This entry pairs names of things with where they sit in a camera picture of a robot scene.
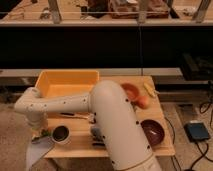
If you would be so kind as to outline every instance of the small bowl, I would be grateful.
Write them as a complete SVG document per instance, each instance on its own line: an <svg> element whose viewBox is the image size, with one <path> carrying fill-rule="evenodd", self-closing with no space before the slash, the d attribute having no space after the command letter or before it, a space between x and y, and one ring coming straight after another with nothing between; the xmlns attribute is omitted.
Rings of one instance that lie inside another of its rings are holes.
<svg viewBox="0 0 213 171"><path fill-rule="evenodd" d="M60 145L65 145L70 140L69 129L66 126L58 126L52 131L52 140Z"/></svg>
<svg viewBox="0 0 213 171"><path fill-rule="evenodd" d="M141 122L141 126L151 146L160 144L163 141L165 132L158 122L147 119Z"/></svg>
<svg viewBox="0 0 213 171"><path fill-rule="evenodd" d="M138 100L140 92L135 85L130 83L123 83L121 84L121 87L125 90L127 97L131 102L136 102Z"/></svg>

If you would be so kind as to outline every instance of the orange bowl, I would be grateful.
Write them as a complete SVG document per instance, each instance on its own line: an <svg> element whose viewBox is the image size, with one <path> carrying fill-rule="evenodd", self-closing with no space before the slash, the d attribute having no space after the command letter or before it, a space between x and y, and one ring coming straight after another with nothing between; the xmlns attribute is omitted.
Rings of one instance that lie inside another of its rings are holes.
<svg viewBox="0 0 213 171"><path fill-rule="evenodd" d="M130 83L123 83L121 84L121 87L125 90L127 97L131 102L136 102L138 100L140 92L135 85Z"/></svg>

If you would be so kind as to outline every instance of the brown object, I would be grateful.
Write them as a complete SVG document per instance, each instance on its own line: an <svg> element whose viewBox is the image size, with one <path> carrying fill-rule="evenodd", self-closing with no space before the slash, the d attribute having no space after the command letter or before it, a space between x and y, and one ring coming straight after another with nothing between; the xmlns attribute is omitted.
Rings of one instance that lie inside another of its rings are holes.
<svg viewBox="0 0 213 171"><path fill-rule="evenodd" d="M130 83L123 83L121 84L121 87L125 90L127 97L131 102L136 102L138 100L140 92L135 85Z"/></svg>
<svg viewBox="0 0 213 171"><path fill-rule="evenodd" d="M160 144L163 141L165 133L158 122L147 119L141 122L141 126L151 146Z"/></svg>
<svg viewBox="0 0 213 171"><path fill-rule="evenodd" d="M108 8L112 18L137 18L139 2L130 4L126 0L109 0ZM169 7L163 0L149 0L148 18L168 18Z"/></svg>

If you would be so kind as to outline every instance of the floor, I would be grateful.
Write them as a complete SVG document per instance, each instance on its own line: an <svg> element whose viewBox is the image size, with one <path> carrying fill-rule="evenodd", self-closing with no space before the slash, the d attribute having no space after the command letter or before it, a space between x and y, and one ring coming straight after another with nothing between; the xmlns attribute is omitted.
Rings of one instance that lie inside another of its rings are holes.
<svg viewBox="0 0 213 171"><path fill-rule="evenodd" d="M165 116L171 121L175 128L175 149L176 157L182 170L188 169L191 163L200 156L200 153L193 143L190 143L185 135L182 124L192 119L203 121L209 130L211 137L213 131L209 128L210 110L203 115L193 115L182 117L177 103L162 103ZM30 132L23 115L13 111L13 104L0 104L0 171L22 171L25 170L25 153L30 140ZM208 157L213 159L213 139L208 140ZM164 171L175 170L170 157L158 157L161 167ZM112 166L108 158L95 159L56 159L61 167L59 170L71 171L111 171ZM206 159L198 162L194 169L196 171L212 171L213 164ZM36 163L33 171L54 171L55 167L45 159Z"/></svg>

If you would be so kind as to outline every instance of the orange object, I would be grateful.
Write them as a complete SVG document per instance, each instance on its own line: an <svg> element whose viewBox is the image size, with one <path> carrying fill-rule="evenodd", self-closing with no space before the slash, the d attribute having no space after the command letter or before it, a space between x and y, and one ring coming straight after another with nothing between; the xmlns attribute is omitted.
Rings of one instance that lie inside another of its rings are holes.
<svg viewBox="0 0 213 171"><path fill-rule="evenodd" d="M140 95L139 89L130 83L123 83L121 84L121 87L123 87L123 89L125 90L128 99L131 102L136 102L138 100L138 97Z"/></svg>
<svg viewBox="0 0 213 171"><path fill-rule="evenodd" d="M147 109L150 106L150 98L148 96L139 96L137 105L141 109Z"/></svg>
<svg viewBox="0 0 213 171"><path fill-rule="evenodd" d="M35 87L48 98L88 92L98 81L96 70L44 70Z"/></svg>

